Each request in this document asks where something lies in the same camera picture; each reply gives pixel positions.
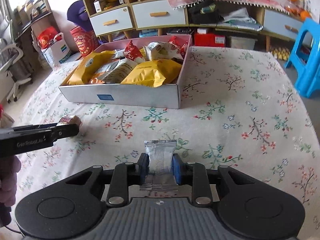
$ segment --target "tile floor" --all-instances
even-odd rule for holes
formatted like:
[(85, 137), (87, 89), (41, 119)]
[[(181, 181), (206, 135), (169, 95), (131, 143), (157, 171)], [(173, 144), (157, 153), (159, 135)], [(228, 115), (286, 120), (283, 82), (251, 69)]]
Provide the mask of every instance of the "tile floor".
[[(284, 65), (284, 61), (279, 61), (281, 66)], [(35, 77), (33, 78), (33, 84), (27, 85), (22, 89), (22, 93), (18, 95), (18, 101), (12, 102), (8, 104), (5, 102), (3, 104), (4, 110), (13, 118), (18, 119), (20, 113), (22, 112), (25, 104), (32, 96), (32, 94), (36, 91), (39, 85), (48, 77), (51, 70), (41, 70), (38, 72)], [(296, 70), (291, 67), (286, 69), (285, 72), (287, 73), (288, 77), (290, 78), (291, 82), (294, 84), (297, 79), (297, 72)], [(309, 113), (313, 126), (316, 130), (318, 135), (318, 139), (320, 139), (320, 117), (318, 114), (318, 110), (320, 109), (320, 91), (316, 91), (313, 93), (310, 99), (302, 98), (303, 103), (306, 106), (306, 109)], [(10, 232), (6, 228), (0, 228), (0, 240), (21, 240), (22, 236), (18, 234), (14, 234)]]

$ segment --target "drawer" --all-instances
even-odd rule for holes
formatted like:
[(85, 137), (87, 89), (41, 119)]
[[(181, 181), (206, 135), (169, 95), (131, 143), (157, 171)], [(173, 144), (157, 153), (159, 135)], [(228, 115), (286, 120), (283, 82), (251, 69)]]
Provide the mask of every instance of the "drawer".
[(128, 7), (99, 14), (90, 21), (97, 36), (132, 28)]
[(173, 10), (167, 0), (135, 4), (132, 8), (138, 29), (186, 24), (184, 9)]
[[(302, 22), (282, 13), (266, 10), (264, 15), (263, 30), (295, 40), (297, 37), (297, 33), (295, 31), (300, 30), (302, 24)], [(286, 26), (291, 27), (292, 31), (286, 29)], [(311, 42), (312, 35), (307, 33), (303, 40), (303, 44), (310, 46)]]

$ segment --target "floral tablecloth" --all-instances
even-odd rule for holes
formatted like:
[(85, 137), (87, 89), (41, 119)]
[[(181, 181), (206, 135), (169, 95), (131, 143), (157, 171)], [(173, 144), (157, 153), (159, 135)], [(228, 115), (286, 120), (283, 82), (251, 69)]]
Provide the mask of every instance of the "floral tablecloth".
[(20, 155), (17, 201), (95, 164), (112, 169), (135, 162), (144, 140), (177, 139), (175, 152), (184, 161), (209, 169), (230, 165), (294, 195), (306, 210), (299, 237), (320, 236), (319, 143), (301, 98), (271, 54), (192, 47), (179, 110), (69, 103), (58, 86), (77, 64), (57, 66), (17, 123), (57, 122), (65, 114), (84, 122), (77, 137)]

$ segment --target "red snack bag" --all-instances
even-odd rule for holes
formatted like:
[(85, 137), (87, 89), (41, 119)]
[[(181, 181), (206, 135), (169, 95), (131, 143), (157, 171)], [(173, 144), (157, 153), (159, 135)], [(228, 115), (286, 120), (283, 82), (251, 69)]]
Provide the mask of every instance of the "red snack bag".
[(181, 56), (184, 58), (186, 55), (186, 49), (188, 46), (188, 42), (186, 42), (184, 45), (181, 45), (176, 36), (172, 36), (172, 38), (169, 40), (169, 43), (172, 44), (174, 47), (178, 49), (178, 52), (181, 54)]
[(143, 56), (137, 46), (134, 46), (132, 41), (125, 47), (123, 52), (125, 58), (130, 59), (138, 64), (145, 62)]

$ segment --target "silver snack packet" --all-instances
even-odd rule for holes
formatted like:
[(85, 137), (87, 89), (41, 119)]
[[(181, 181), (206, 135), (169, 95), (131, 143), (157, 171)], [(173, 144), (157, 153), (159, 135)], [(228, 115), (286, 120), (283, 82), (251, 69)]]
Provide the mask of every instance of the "silver snack packet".
[(149, 156), (149, 174), (140, 190), (177, 191), (178, 185), (173, 175), (172, 155), (177, 148), (177, 140), (145, 141)]

